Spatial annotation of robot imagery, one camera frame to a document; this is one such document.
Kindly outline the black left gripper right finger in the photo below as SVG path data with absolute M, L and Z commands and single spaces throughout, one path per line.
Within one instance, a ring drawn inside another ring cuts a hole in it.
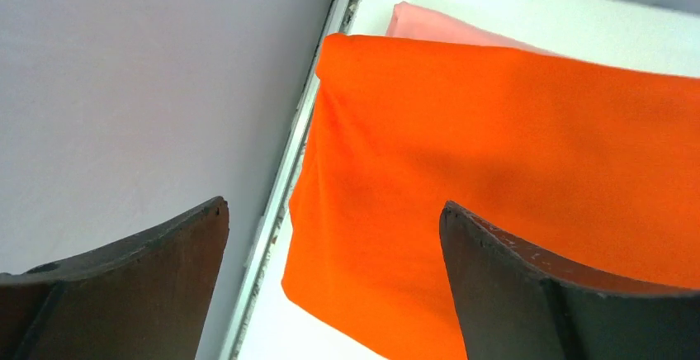
M 574 262 L 449 201 L 442 255 L 470 359 L 696 359 L 699 293 Z

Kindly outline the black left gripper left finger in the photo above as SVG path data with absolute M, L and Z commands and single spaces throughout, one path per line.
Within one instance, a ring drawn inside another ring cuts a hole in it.
M 214 197 L 160 225 L 1 276 L 4 359 L 193 359 L 229 234 Z

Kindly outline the orange t shirt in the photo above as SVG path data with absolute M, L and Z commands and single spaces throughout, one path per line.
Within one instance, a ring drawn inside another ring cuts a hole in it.
M 449 201 L 591 268 L 699 293 L 699 81 L 512 49 L 324 40 L 281 281 L 389 359 L 470 359 Z

